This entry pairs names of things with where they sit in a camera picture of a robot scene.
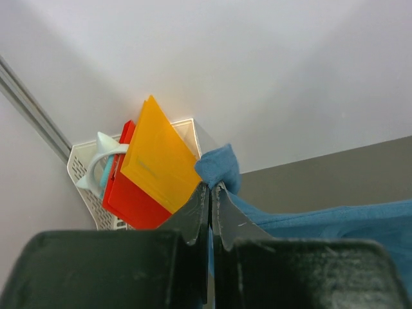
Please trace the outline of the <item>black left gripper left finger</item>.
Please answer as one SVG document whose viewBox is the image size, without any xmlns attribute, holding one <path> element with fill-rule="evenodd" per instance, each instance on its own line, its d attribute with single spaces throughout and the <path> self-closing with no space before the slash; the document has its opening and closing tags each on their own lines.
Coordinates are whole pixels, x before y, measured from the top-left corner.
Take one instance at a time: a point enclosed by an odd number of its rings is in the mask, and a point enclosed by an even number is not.
<svg viewBox="0 0 412 309">
<path fill-rule="evenodd" d="M 2 308 L 201 308 L 207 302 L 209 189 L 152 230 L 58 230 L 23 248 Z"/>
</svg>

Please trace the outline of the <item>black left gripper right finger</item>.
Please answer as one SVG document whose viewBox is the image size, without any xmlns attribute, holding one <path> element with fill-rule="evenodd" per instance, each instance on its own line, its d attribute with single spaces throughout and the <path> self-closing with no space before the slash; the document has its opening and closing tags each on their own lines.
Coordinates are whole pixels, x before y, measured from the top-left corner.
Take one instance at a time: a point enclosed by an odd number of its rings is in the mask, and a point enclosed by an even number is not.
<svg viewBox="0 0 412 309">
<path fill-rule="evenodd" d="M 410 308 L 382 246 L 366 240 L 275 238 L 224 185 L 211 191 L 216 308 Z"/>
</svg>

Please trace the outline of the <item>blue t shirt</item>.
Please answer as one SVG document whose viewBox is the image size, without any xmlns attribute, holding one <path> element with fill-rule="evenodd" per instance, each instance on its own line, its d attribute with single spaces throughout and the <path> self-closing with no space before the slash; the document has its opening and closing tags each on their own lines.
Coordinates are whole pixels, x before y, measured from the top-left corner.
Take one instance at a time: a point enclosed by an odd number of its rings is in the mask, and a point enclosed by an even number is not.
<svg viewBox="0 0 412 309">
<path fill-rule="evenodd" d="M 224 182 L 235 206 L 273 237 L 360 238 L 380 243 L 395 262 L 406 288 L 411 290 L 410 200 L 340 206 L 298 214 L 270 214 L 238 197 L 241 176 L 231 145 L 203 154 L 194 168 L 209 187 Z"/>
</svg>

